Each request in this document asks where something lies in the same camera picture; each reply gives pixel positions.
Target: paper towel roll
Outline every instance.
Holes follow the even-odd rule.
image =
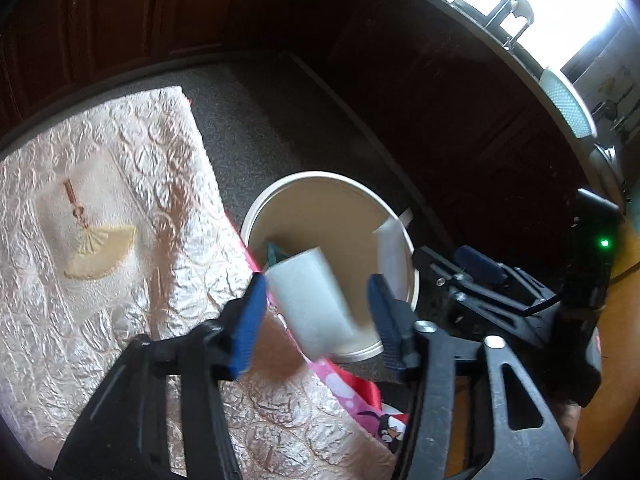
[[[356,335],[356,325],[320,248],[270,267],[267,282],[276,306],[305,356],[331,355]]]
[[[375,230],[378,240],[378,272],[382,274],[396,300],[406,301],[409,290],[404,226],[398,218],[389,218]]]

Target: blue gripper pad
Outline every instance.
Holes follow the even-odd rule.
[[[458,247],[453,259],[477,282],[501,285],[507,279],[507,273],[500,265],[468,245]]]
[[[249,368],[258,330],[267,306],[267,281],[254,273],[242,298],[229,301],[219,322],[230,339],[229,376],[236,379]]]
[[[385,366],[399,374],[419,364],[414,351],[414,322],[417,317],[405,301],[396,300],[382,274],[372,274],[367,283],[371,317],[382,341]]]

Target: penguin cartoon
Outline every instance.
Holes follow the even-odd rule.
[[[395,454],[398,452],[402,444],[402,438],[404,437],[404,430],[406,429],[404,422],[388,413],[383,413],[383,415],[378,416],[378,414],[374,412],[358,412],[358,415],[375,417],[378,420],[378,436],[380,440],[385,443],[391,453]]]

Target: dark wood cabinet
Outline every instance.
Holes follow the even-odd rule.
[[[184,56],[222,43],[231,0],[162,0],[161,53]]]
[[[6,105],[0,100],[0,135],[4,134],[12,126],[12,120]]]
[[[556,275],[568,204],[590,182],[582,147],[535,79],[442,0],[322,0],[314,9],[302,59],[371,127],[452,245]]]
[[[156,0],[78,0],[82,71],[91,82],[152,62]]]
[[[225,43],[291,48],[309,17],[309,0],[233,0]]]
[[[6,74],[22,117],[78,86],[73,23],[76,3],[19,0],[2,28]]]

